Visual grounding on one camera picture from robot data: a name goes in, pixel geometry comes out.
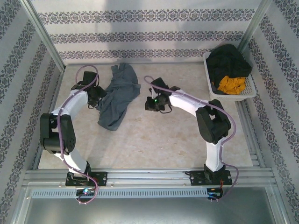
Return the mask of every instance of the clothing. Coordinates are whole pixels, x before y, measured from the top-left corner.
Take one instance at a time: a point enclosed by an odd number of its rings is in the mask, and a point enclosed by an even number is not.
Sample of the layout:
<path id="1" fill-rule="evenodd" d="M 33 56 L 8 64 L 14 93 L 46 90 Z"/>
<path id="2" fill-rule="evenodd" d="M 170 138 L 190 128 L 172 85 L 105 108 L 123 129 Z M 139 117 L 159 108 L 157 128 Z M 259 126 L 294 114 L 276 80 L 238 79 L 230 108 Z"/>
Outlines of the clothing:
<path id="1" fill-rule="evenodd" d="M 225 76 L 220 84 L 218 90 L 229 94 L 239 95 L 245 89 L 245 77 L 229 78 Z"/>
<path id="2" fill-rule="evenodd" d="M 140 94 L 140 85 L 136 73 L 128 63 L 120 63 L 111 67 L 112 79 L 107 87 L 107 95 L 100 101 L 97 110 L 100 111 L 98 124 L 116 131 L 120 126 L 127 106 Z"/>
<path id="3" fill-rule="evenodd" d="M 229 78 L 248 77 L 252 67 L 245 61 L 243 55 L 232 44 L 222 45 L 212 51 L 206 59 L 210 81 L 216 89 L 221 80 Z"/>

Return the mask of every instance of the wall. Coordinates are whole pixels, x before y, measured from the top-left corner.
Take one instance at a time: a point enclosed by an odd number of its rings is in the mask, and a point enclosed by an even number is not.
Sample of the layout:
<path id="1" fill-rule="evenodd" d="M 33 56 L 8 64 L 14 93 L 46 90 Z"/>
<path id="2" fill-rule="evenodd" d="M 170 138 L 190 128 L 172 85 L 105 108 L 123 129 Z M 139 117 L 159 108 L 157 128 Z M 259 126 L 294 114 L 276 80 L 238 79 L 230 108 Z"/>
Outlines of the wall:
<path id="1" fill-rule="evenodd" d="M 33 0 L 65 64 L 194 62 L 238 45 L 261 0 Z"/>
<path id="2" fill-rule="evenodd" d="M 257 96 L 247 109 L 291 223 L 299 223 L 299 1 L 274 0 L 248 44 Z"/>
<path id="3" fill-rule="evenodd" d="M 8 222 L 39 145 L 60 71 L 18 0 L 0 2 L 0 224 Z"/>

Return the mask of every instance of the laundry basket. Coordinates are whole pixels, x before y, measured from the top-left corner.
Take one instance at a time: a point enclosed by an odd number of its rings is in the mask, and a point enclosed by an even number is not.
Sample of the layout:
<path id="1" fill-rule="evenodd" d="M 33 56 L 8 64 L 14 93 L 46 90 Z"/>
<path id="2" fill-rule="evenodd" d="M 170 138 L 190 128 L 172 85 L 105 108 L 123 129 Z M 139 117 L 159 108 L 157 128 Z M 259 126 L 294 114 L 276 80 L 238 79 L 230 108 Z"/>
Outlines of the laundry basket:
<path id="1" fill-rule="evenodd" d="M 221 95 L 221 94 L 215 94 L 212 91 L 211 87 L 211 82 L 210 82 L 210 76 L 209 72 L 207 70 L 207 65 L 206 65 L 206 59 L 209 57 L 211 52 L 206 52 L 203 55 L 204 58 L 204 64 L 205 64 L 205 69 L 206 69 L 206 78 L 207 78 L 207 83 L 209 85 L 209 94 L 211 99 L 218 99 L 218 100 L 229 100 L 229 101 L 242 101 L 246 98 L 252 98 L 256 96 L 256 89 L 253 85 L 252 77 L 251 74 L 245 78 L 245 89 L 241 92 L 240 95 Z"/>

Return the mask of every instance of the black cloth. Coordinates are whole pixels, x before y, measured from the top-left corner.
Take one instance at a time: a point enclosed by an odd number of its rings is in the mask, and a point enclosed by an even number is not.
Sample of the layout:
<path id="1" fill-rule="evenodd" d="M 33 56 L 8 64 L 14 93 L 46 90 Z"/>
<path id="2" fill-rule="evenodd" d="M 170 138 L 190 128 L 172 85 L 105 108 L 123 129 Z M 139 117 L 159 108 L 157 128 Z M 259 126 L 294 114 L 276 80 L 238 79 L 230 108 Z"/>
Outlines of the black cloth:
<path id="1" fill-rule="evenodd" d="M 225 76 L 248 77 L 252 70 L 243 55 L 232 44 L 225 44 L 213 50 L 206 59 L 206 65 L 210 81 L 214 83 L 216 89 Z"/>
<path id="2" fill-rule="evenodd" d="M 100 111 L 98 124 L 116 131 L 127 112 L 127 106 L 140 94 L 140 85 L 131 65 L 120 63 L 111 67 L 112 79 L 107 87 L 107 95 L 101 100 L 97 110 Z"/>

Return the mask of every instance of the purple cable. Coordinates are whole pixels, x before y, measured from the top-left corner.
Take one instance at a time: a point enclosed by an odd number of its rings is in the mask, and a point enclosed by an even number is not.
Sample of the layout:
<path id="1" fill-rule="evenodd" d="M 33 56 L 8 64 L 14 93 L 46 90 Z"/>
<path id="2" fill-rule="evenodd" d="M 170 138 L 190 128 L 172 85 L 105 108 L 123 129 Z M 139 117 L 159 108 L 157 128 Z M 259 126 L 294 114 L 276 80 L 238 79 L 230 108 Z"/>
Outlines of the purple cable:
<path id="1" fill-rule="evenodd" d="M 97 183 L 97 181 L 96 181 L 95 179 L 93 179 L 92 177 L 90 177 L 89 175 L 87 175 L 87 174 L 85 174 L 85 173 L 82 173 L 80 170 L 77 170 L 77 169 L 73 168 L 72 166 L 70 166 L 70 165 L 64 160 L 64 147 L 63 147 L 63 142 L 62 142 L 62 132 L 61 132 L 60 116 L 61 116 L 61 113 L 62 113 L 62 111 L 64 110 L 65 106 L 67 105 L 67 103 L 68 103 L 74 96 L 78 95 L 80 92 L 82 92 L 83 90 L 85 90 L 86 88 L 88 88 L 89 86 L 91 86 L 94 82 L 97 81 L 97 79 L 100 79 L 100 78 L 99 78 L 99 72 L 98 72 L 98 70 L 97 70 L 97 68 L 96 68 L 95 66 L 93 66 L 93 65 L 84 65 L 84 66 L 82 66 L 82 67 L 77 71 L 77 73 L 76 73 L 76 82 L 77 82 L 77 77 L 78 77 L 79 72 L 80 72 L 83 68 L 85 68 L 85 67 L 89 67 L 89 66 L 90 66 L 90 67 L 93 67 L 93 68 L 96 70 L 96 72 L 97 72 L 96 77 L 94 78 L 94 80 L 93 80 L 90 84 L 88 84 L 87 86 L 83 87 L 83 88 L 80 89 L 79 91 L 75 92 L 74 95 L 71 95 L 70 97 L 68 97 L 68 98 L 66 99 L 66 101 L 62 104 L 62 106 L 61 106 L 61 108 L 60 108 L 60 110 L 59 110 L 59 112 L 58 112 L 58 115 L 57 115 L 57 127 L 58 127 L 58 136 L 59 136 L 59 144 L 60 144 L 60 156 L 61 156 L 62 161 L 66 164 L 66 166 L 67 166 L 68 168 L 74 170 L 75 172 L 81 174 L 82 176 L 85 176 L 87 179 L 91 179 L 91 180 L 94 182 L 94 184 L 95 184 L 95 192 L 94 192 L 93 197 L 92 197 L 89 201 L 84 202 L 84 203 L 81 202 L 81 201 L 78 199 L 77 201 L 78 201 L 80 204 L 88 204 L 88 203 L 90 203 L 93 199 L 95 199 L 95 197 L 96 197 L 97 194 L 98 194 L 99 187 L 98 187 L 98 183 Z"/>
<path id="2" fill-rule="evenodd" d="M 209 104 L 209 103 L 206 103 L 206 102 L 204 102 L 204 101 L 201 101 L 201 99 L 198 99 L 198 98 L 196 98 L 196 97 L 194 97 L 194 96 L 192 96 L 192 95 L 190 95 L 190 94 L 187 94 L 187 93 L 175 92 L 175 91 L 172 91 L 172 90 L 169 90 L 169 89 L 166 89 L 166 88 L 162 88 L 162 87 L 156 86 L 156 85 L 150 83 L 149 81 L 147 81 L 146 78 L 150 78 L 151 80 L 154 80 L 154 78 L 153 78 L 152 76 L 145 76 L 143 79 L 144 79 L 144 81 L 145 81 L 147 84 L 151 85 L 152 87 L 154 87 L 154 88 L 156 88 L 156 89 L 163 90 L 163 91 L 166 91 L 166 92 L 171 92 L 171 93 L 174 93 L 174 94 L 179 95 L 179 96 L 186 96 L 186 97 L 188 97 L 189 99 L 195 100 L 195 101 L 197 101 L 198 103 L 204 104 L 204 105 L 206 105 L 206 106 L 209 106 L 209 107 L 211 107 L 211 108 L 214 108 L 214 109 L 216 109 L 216 110 L 218 110 L 218 111 L 224 113 L 224 114 L 230 119 L 230 121 L 232 122 L 233 127 L 234 127 L 233 133 L 221 143 L 221 145 L 220 145 L 220 150 L 219 150 L 219 160 L 220 160 L 224 165 L 226 165 L 226 166 L 228 166 L 228 167 L 232 167 L 232 168 L 234 168 L 234 169 L 236 170 L 236 172 L 237 172 L 236 177 L 235 177 L 235 180 L 234 180 L 232 186 L 230 187 L 230 189 L 228 190 L 228 192 L 227 192 L 224 196 L 228 195 L 228 194 L 230 193 L 230 191 L 232 190 L 232 188 L 233 188 L 233 187 L 235 186 L 235 184 L 237 183 L 237 180 L 238 180 L 238 178 L 239 178 L 239 169 L 238 169 L 236 166 L 234 166 L 234 165 L 230 165 L 230 164 L 227 164 L 227 163 L 223 162 L 223 160 L 222 160 L 222 150 L 223 150 L 223 144 L 226 143 L 227 141 L 231 140 L 231 139 L 234 137 L 235 133 L 236 133 L 237 126 L 236 126 L 236 124 L 235 124 L 235 120 L 232 118 L 232 116 L 231 116 L 229 113 L 227 113 L 225 110 L 223 110 L 223 109 L 221 109 L 221 108 L 219 108 L 219 107 L 217 107 L 217 106 L 214 106 L 214 105 L 212 105 L 212 104 Z"/>

